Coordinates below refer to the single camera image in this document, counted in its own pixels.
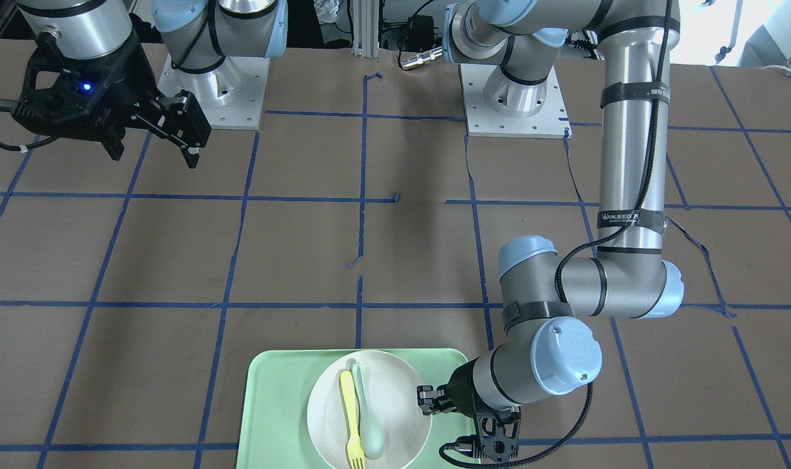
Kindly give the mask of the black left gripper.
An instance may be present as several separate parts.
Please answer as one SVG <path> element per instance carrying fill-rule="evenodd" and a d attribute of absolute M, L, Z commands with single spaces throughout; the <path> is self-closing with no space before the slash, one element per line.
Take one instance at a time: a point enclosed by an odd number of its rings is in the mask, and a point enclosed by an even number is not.
<path fill-rule="evenodd" d="M 475 418 L 477 393 L 473 385 L 473 368 L 475 364 L 461 365 L 452 372 L 449 382 L 436 390 L 431 385 L 417 386 L 419 408 L 423 415 L 457 412 L 467 418 Z"/>

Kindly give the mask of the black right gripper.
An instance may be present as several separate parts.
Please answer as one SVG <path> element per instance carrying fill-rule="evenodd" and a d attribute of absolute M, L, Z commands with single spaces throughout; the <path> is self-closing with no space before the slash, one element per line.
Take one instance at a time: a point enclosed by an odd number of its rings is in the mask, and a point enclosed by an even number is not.
<path fill-rule="evenodd" d="M 98 142 L 115 161 L 127 128 L 149 130 L 174 143 L 187 168 L 198 166 L 210 122 L 192 92 L 167 97 L 158 89 L 136 33 L 95 59 L 66 57 L 47 31 L 36 42 L 12 111 L 18 124 L 38 135 Z"/>

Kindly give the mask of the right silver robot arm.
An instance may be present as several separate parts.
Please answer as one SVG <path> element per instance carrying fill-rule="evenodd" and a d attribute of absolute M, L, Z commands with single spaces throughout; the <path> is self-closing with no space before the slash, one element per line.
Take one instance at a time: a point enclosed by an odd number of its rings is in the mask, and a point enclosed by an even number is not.
<path fill-rule="evenodd" d="M 18 100 L 10 110 L 33 134 L 99 143 L 113 160 L 128 128 L 176 146 L 190 169 L 210 139 L 206 109 L 231 103 L 241 79 L 234 57 L 280 57 L 285 1 L 154 1 L 151 27 L 184 78 L 158 88 L 139 32 L 148 24 L 122 1 L 18 1 L 35 35 Z"/>

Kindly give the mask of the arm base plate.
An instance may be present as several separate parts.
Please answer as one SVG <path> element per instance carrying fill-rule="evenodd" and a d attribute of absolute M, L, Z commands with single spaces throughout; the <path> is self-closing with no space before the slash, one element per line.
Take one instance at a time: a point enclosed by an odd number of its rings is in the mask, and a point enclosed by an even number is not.
<path fill-rule="evenodd" d="M 469 136 L 573 136 L 555 69 L 544 82 L 523 85 L 512 82 L 499 66 L 463 63 L 460 78 Z"/>
<path fill-rule="evenodd" d="M 270 63 L 267 57 L 227 57 L 216 70 L 188 74 L 173 69 L 168 56 L 158 89 L 170 96 L 192 92 L 214 130 L 258 130 Z"/>

